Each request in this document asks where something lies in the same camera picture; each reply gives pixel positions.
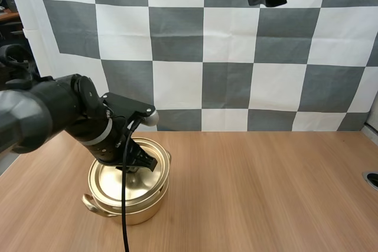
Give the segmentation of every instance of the gold pot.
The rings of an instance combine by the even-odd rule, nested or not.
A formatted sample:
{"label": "gold pot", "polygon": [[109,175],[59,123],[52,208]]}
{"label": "gold pot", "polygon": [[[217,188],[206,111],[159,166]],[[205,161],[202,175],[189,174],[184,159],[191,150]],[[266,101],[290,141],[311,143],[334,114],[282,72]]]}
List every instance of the gold pot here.
{"label": "gold pot", "polygon": [[[158,163],[153,172],[139,168],[126,176],[126,224],[140,224],[152,218],[160,209],[169,186],[171,155],[161,145],[147,138],[133,138]],[[121,223],[122,171],[94,161],[88,184],[91,195],[82,201],[88,210]]]}

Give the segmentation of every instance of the table surface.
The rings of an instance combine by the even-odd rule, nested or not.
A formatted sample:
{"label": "table surface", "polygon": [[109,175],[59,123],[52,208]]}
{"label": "table surface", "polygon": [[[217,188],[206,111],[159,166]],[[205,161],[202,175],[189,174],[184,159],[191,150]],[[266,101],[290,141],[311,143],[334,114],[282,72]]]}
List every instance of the table surface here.
{"label": "table surface", "polygon": [[[128,227],[131,252],[378,251],[378,147],[362,133],[151,132],[172,154],[161,210]],[[93,158],[62,133],[0,176],[0,251],[123,251],[89,212]]]}
{"label": "table surface", "polygon": [[4,14],[0,15],[0,21],[7,21],[19,17],[18,12],[11,12],[9,9],[6,9],[4,12]]}

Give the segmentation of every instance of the checkered pattern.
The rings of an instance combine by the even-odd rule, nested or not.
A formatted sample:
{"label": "checkered pattern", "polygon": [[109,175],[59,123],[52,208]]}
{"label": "checkered pattern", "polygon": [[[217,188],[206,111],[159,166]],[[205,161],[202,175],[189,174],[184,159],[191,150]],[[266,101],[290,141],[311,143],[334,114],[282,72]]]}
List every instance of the checkered pattern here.
{"label": "checkered pattern", "polygon": [[157,130],[360,130],[378,90],[378,0],[43,2],[66,72],[104,72]]}

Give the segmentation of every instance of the wall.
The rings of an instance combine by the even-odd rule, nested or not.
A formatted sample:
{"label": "wall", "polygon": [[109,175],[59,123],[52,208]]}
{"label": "wall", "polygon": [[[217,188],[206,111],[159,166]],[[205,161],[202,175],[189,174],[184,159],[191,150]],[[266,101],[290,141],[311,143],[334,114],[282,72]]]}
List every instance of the wall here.
{"label": "wall", "polygon": [[155,130],[360,130],[378,0],[16,0],[42,74],[154,104]]}

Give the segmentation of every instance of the pot lid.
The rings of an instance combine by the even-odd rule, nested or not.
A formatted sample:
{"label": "pot lid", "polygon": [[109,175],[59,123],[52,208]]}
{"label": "pot lid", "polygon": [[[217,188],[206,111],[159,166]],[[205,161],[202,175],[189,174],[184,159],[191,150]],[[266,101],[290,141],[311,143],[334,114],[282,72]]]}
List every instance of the pot lid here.
{"label": "pot lid", "polygon": [[[170,155],[158,143],[147,138],[133,138],[141,148],[157,160],[155,170],[138,168],[126,174],[126,207],[147,201],[159,191],[168,178]],[[94,161],[88,176],[92,195],[105,205],[121,206],[122,170]]]}

